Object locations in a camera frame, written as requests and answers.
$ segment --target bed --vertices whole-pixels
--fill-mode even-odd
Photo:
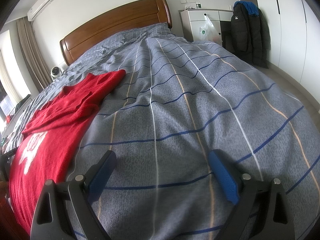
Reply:
[[[106,150],[116,153],[118,165],[92,206],[112,239],[214,239],[233,206],[208,168],[212,149],[257,180],[279,178],[296,239],[304,239],[319,217],[320,134],[302,103],[218,44],[189,43],[171,27],[165,0],[139,0],[67,35],[60,45],[69,68],[28,106],[8,150],[63,86],[124,69],[66,175],[85,173]]]

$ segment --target water bottle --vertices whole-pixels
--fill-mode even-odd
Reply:
[[[198,9],[201,9],[201,3],[200,3],[199,0],[196,0],[196,6],[197,6]]]

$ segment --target white dresser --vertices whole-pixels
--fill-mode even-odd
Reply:
[[[207,15],[221,37],[221,21],[231,21],[233,11],[217,9],[187,9],[180,13],[184,37],[187,41],[200,40],[200,27],[205,24],[204,15]]]

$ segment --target red sweater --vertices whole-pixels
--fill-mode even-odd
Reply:
[[[99,105],[125,75],[124,70],[95,76],[64,87],[58,96],[35,111],[12,162],[11,204],[17,222],[30,234],[33,214],[44,182],[65,180],[79,143]]]

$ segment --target curtain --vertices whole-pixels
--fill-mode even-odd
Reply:
[[[23,17],[17,20],[17,25],[20,43],[26,59],[41,86],[46,88],[52,82],[50,71],[39,51],[31,24],[27,17]]]
[[[14,85],[12,84],[12,81],[9,77],[7,68],[4,64],[4,60],[2,57],[2,53],[0,51],[0,81],[1,84],[6,91],[8,97],[10,98],[11,102],[16,105],[22,100],[21,95],[17,92]]]

